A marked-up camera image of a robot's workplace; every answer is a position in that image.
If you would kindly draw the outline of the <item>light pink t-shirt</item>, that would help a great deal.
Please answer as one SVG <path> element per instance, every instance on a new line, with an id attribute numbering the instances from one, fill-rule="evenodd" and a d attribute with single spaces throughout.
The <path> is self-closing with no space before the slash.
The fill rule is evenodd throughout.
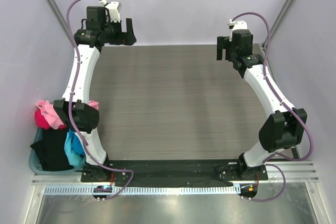
<path id="1" fill-rule="evenodd" d="M 50 103 L 48 100 L 40 100 L 36 102 L 35 114 L 44 118 L 43 122 L 47 124 L 47 126 L 44 126 L 39 119 L 36 119 L 35 121 L 38 127 L 54 130 L 67 127 L 68 129 L 75 131 L 69 117 L 69 105 L 70 103 L 65 100 L 56 100 L 54 103 Z M 86 104 L 78 100 L 71 104 L 71 114 L 74 124 L 79 131 L 91 133 L 99 123 L 99 103 L 90 101 Z"/>

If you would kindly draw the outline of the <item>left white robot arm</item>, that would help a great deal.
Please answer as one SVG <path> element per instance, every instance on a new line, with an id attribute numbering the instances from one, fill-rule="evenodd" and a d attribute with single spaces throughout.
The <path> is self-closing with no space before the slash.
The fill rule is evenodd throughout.
<path id="1" fill-rule="evenodd" d="M 125 20 L 126 30 L 122 30 L 119 9 L 119 2 L 87 7 L 86 17 L 73 36 L 74 61 L 67 87 L 62 98 L 53 103 L 62 122 L 74 132 L 84 149 L 83 172 L 100 182 L 107 181 L 118 170 L 109 165 L 100 141 L 99 111 L 89 104 L 93 72 L 106 44 L 132 46 L 137 41 L 132 19 Z"/>

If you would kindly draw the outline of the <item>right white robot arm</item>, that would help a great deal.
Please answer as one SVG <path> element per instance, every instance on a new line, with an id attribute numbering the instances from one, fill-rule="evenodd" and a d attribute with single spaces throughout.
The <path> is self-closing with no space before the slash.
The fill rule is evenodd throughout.
<path id="1" fill-rule="evenodd" d="M 255 178 L 265 159 L 301 143 L 307 113 L 288 102 L 275 85 L 262 56 L 253 53 L 252 33 L 247 28 L 230 29 L 230 36 L 217 38 L 217 60 L 233 64 L 256 93 L 267 117 L 259 130 L 258 142 L 238 158 L 237 174 L 247 180 Z"/>

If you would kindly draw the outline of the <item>magenta t-shirt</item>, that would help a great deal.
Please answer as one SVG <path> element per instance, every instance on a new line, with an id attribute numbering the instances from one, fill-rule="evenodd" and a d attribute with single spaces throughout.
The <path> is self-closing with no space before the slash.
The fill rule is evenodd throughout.
<path id="1" fill-rule="evenodd" d="M 34 118 L 37 126 L 44 130 L 63 130 L 67 128 L 59 117 L 50 114 L 43 115 L 40 109 L 35 111 Z"/>

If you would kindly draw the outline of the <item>blue t-shirt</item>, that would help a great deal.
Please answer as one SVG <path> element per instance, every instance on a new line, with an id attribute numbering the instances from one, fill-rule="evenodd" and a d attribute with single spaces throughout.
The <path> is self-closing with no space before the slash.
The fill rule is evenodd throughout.
<path id="1" fill-rule="evenodd" d="M 82 143 L 79 137 L 71 130 L 66 135 L 64 152 L 70 166 L 79 168 L 85 163 L 86 155 Z"/>

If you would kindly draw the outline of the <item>black t-shirt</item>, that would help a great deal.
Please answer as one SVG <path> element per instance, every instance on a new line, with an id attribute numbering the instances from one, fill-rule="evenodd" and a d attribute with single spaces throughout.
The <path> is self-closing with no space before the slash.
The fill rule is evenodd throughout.
<path id="1" fill-rule="evenodd" d="M 67 129 L 38 128 L 37 133 L 38 141 L 30 147 L 35 152 L 43 171 L 60 172 L 74 168 L 69 164 L 64 151 Z"/>

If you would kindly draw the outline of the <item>teal laundry basket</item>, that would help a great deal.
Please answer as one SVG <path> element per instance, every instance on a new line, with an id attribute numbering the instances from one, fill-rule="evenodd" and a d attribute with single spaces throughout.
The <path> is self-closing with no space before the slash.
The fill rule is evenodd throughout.
<path id="1" fill-rule="evenodd" d="M 33 142 L 38 141 L 37 134 L 38 133 L 36 132 L 35 139 L 34 139 Z M 40 164 L 39 164 L 39 161 L 38 161 L 38 158 L 37 158 L 35 152 L 31 148 L 31 153 L 30 153 L 30 157 L 29 157 L 29 167 L 37 175 L 65 175 L 65 174 L 69 174 L 69 173 L 79 172 L 79 171 L 82 170 L 83 166 L 84 166 L 84 164 L 79 168 L 73 168 L 71 170 L 60 171 L 60 172 L 43 171 Z"/>

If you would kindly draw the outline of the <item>left aluminium frame post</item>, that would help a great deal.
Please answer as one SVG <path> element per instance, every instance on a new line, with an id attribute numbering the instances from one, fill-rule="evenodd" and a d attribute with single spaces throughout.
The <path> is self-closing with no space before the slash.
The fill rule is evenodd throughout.
<path id="1" fill-rule="evenodd" d="M 63 17 L 57 3 L 55 0 L 46 0 L 51 12 L 53 13 L 53 15 L 55 16 L 58 24 L 61 26 L 64 34 L 66 35 L 66 37 L 68 38 L 68 41 L 70 42 L 71 46 L 72 46 L 72 51 L 74 51 L 74 47 L 73 47 L 73 43 L 71 41 L 72 39 L 72 34 L 69 32 L 67 23 L 66 23 L 66 19 Z"/>

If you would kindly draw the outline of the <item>aluminium frame post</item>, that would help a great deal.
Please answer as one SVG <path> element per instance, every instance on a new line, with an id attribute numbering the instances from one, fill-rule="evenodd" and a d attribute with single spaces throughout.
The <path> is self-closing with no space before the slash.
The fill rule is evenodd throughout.
<path id="1" fill-rule="evenodd" d="M 273 25 L 270 28 L 270 37 L 272 38 L 280 27 L 281 23 L 284 21 L 286 15 L 294 4 L 295 0 L 285 0 L 282 5 Z"/>
<path id="2" fill-rule="evenodd" d="M 57 3 L 55 0 L 46 0 L 51 12 L 53 13 L 53 15 L 55 16 L 58 24 L 61 26 L 64 34 L 66 35 L 66 37 L 68 38 L 68 41 L 70 42 L 71 46 L 72 46 L 72 51 L 74 51 L 74 47 L 73 47 L 73 43 L 71 41 L 72 39 L 72 34 L 69 32 L 67 23 L 66 23 L 66 19 L 63 17 Z"/>

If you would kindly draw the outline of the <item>right aluminium frame post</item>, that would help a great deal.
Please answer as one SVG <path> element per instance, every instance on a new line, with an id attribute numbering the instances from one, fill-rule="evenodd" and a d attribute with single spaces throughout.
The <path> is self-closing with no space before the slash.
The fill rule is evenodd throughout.
<path id="1" fill-rule="evenodd" d="M 270 37 L 272 38 L 280 27 L 281 23 L 284 21 L 286 15 L 294 4 L 295 0 L 285 0 L 282 5 L 273 25 L 270 28 Z"/>

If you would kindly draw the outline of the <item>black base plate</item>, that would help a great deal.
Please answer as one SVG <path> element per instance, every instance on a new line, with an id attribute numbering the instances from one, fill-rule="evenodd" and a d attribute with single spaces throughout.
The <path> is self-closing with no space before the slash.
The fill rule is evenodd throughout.
<path id="1" fill-rule="evenodd" d="M 237 159 L 108 160 L 113 169 L 134 171 L 132 187 L 183 187 L 192 183 L 268 179 L 266 167 L 248 168 Z"/>

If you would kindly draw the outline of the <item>aluminium front rail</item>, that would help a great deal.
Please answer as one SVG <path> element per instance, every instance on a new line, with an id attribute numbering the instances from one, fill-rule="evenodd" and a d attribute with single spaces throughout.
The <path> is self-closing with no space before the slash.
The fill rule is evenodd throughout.
<path id="1" fill-rule="evenodd" d="M 285 162 L 274 161 L 273 165 L 278 166 L 285 175 L 288 183 L 318 183 L 319 178 L 316 169 L 311 161 Z M 279 183 L 282 181 L 280 172 L 273 166 L 267 167 L 268 183 Z M 79 173 L 65 175 L 34 175 L 32 185 L 81 185 Z"/>

